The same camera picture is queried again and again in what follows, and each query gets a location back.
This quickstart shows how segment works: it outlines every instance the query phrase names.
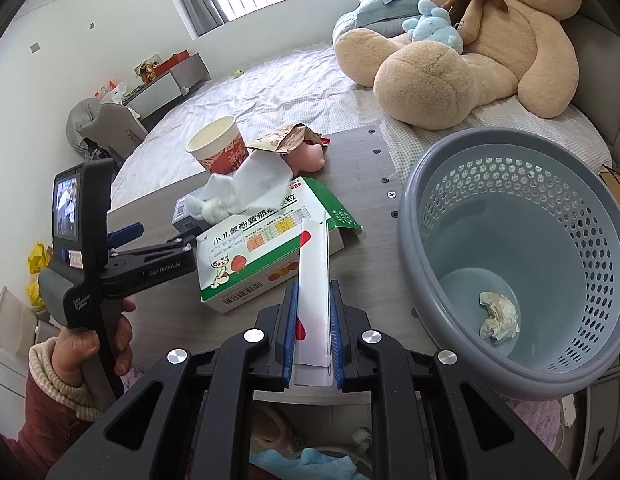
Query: mattress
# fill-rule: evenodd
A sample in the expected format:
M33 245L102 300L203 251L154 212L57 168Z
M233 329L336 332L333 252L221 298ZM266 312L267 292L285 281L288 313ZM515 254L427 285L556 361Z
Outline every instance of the mattress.
M119 171L112 184L112 208L202 171L186 152L186 143L224 115L237 117L246 140L284 124L304 123L324 135L376 124L402 181L434 142L474 126L506 126L546 137L579 156L593 171L611 164L605 141L573 106L555 119L540 119L512 97L476 108L448 130L430 132L401 123L382 110L371 89L341 72L331 44L318 44L253 66L239 78L209 82L173 108Z

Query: human hand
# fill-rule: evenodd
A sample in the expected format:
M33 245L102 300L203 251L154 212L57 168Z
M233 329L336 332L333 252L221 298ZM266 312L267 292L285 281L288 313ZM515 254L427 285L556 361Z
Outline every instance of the human hand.
M132 300L125 299L121 302L124 312L132 312L136 305ZM115 362L116 375L123 376L130 371L132 366L132 325L125 316L121 316L117 323L115 345L119 355ZM52 352L52 369L59 379L68 386L75 388L81 386L84 377L79 366L99 351L101 342L94 330L88 330L69 335L68 330L63 329L56 340L55 349Z

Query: bed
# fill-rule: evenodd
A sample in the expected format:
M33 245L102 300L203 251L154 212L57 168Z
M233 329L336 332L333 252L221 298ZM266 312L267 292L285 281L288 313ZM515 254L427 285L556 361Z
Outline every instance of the bed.
M202 171L185 145L205 124L224 115L237 117L246 140L298 122L325 135L377 124L402 181L434 142L481 125L546 137L599 171L612 163L614 153L620 162L620 38L600 7L589 4L565 23L579 56L581 83L573 105L558 118L540 119L512 97L476 108L448 130L414 128L389 117L370 89L341 72L331 44L317 44L253 66L239 78L209 82L171 110L126 160L112 184L112 208ZM615 71L606 73L611 62Z

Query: gray plastic basket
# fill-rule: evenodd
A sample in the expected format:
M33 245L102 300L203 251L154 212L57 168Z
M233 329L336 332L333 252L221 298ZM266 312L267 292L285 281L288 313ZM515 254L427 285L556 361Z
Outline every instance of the gray plastic basket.
M437 142L399 212L410 298L440 348L499 393L557 399L620 352L620 210L576 156L536 135L474 128ZM520 333L480 338L483 291L516 306Z

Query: beige teddy bear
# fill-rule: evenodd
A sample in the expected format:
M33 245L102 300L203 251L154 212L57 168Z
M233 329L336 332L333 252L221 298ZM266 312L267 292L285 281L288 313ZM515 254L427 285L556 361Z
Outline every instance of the beige teddy bear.
M389 115L428 130L455 126L472 108L516 94L535 115L556 117L578 86L574 48L559 22L583 0L504 1L506 12L471 1L458 28L462 56L445 44L357 28L335 44L337 62L350 79L374 88Z

